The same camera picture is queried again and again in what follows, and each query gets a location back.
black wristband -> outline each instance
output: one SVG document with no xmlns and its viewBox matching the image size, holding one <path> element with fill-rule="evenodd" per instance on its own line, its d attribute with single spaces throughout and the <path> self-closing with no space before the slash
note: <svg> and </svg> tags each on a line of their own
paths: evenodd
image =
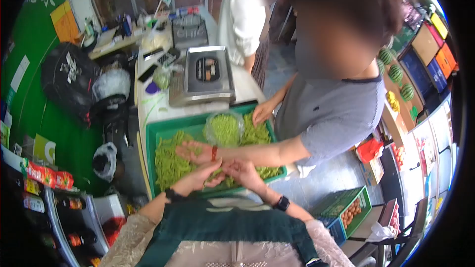
<svg viewBox="0 0 475 267">
<path fill-rule="evenodd" d="M 274 209 L 278 209 L 280 211 L 286 211 L 287 208 L 289 208 L 290 201 L 287 197 L 283 196 L 280 197 L 279 202 L 277 202 L 276 205 L 274 205 Z"/>
<path fill-rule="evenodd" d="M 166 189 L 165 197 L 167 197 L 167 199 L 170 200 L 171 203 L 181 202 L 188 199 L 187 197 L 182 196 L 179 193 L 176 193 L 173 189 Z"/>
</svg>

green crate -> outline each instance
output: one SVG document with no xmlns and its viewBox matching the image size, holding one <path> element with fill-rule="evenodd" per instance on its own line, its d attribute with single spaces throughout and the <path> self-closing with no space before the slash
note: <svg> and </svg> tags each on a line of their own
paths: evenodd
<svg viewBox="0 0 475 267">
<path fill-rule="evenodd" d="M 312 211 L 313 216 L 338 217 L 343 222 L 343 213 L 356 199 L 359 199 L 361 213 L 354 216 L 352 222 L 348 225 L 347 229 L 345 229 L 346 239 L 348 239 L 371 211 L 368 189 L 364 186 L 331 193 L 330 196 L 329 199 L 325 198 L 324 201 Z"/>
<path fill-rule="evenodd" d="M 230 110 L 240 113 L 242 115 L 246 115 L 248 113 L 253 112 L 256 106 L 257 104 L 255 103 L 247 104 L 230 108 Z M 155 181 L 157 180 L 157 172 L 155 171 L 155 150 L 157 149 L 157 143 L 160 137 L 162 139 L 171 139 L 177 131 L 183 130 L 185 133 L 188 133 L 193 136 L 194 140 L 206 142 L 206 139 L 203 136 L 203 127 L 205 126 L 206 118 L 209 115 L 211 115 L 211 113 L 201 114 L 197 116 L 175 118 L 167 121 L 150 123 L 145 127 L 147 164 L 152 198 L 154 198 L 161 192 L 158 185 L 155 184 Z M 269 120 L 266 121 L 265 125 L 269 130 L 271 142 L 277 142 L 276 135 L 274 134 Z M 287 169 L 285 166 L 282 166 L 280 170 L 281 173 L 279 175 L 265 179 L 264 182 L 269 183 L 287 175 Z M 234 194 L 243 189 L 244 188 L 242 187 L 229 189 L 224 184 L 220 184 L 215 188 L 205 188 L 203 191 L 197 192 L 196 194 L 202 198 L 210 198 Z"/>
</svg>

black bag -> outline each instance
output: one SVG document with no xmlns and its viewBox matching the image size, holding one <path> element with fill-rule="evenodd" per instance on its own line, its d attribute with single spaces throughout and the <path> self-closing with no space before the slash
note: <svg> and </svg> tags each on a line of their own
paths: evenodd
<svg viewBox="0 0 475 267">
<path fill-rule="evenodd" d="M 101 69 L 72 43 L 60 43 L 41 64 L 41 87 L 48 100 L 91 126 L 92 85 Z"/>
</svg>

striped watermelon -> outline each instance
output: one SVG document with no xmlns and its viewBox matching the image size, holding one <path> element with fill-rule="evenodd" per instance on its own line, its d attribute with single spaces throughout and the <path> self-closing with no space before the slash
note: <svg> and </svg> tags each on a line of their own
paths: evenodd
<svg viewBox="0 0 475 267">
<path fill-rule="evenodd" d="M 391 51 L 388 49 L 381 49 L 379 53 L 379 58 L 383 61 L 384 64 L 389 65 L 392 61 Z"/>
<path fill-rule="evenodd" d="M 411 84 L 404 84 L 401 88 L 401 97 L 404 101 L 409 101 L 414 97 L 414 87 Z"/>
<path fill-rule="evenodd" d="M 380 75 L 384 74 L 384 71 L 386 70 L 386 66 L 384 65 L 383 61 L 381 59 L 376 59 L 376 63 L 378 64 L 378 68 L 380 69 Z"/>
<path fill-rule="evenodd" d="M 399 65 L 393 64 L 389 68 L 389 77 L 395 83 L 399 83 L 402 80 L 402 69 Z"/>
</svg>

green apron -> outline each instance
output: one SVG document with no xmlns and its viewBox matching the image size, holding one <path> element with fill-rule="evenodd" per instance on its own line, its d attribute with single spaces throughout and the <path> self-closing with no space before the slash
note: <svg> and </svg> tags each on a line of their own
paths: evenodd
<svg viewBox="0 0 475 267">
<path fill-rule="evenodd" d="M 206 200 L 166 204 L 163 219 L 137 266 L 165 266 L 179 244 L 186 240 L 290 243 L 304 266 L 328 266 L 317 259 L 312 239 L 301 220 L 279 210 L 217 208 Z"/>
</svg>

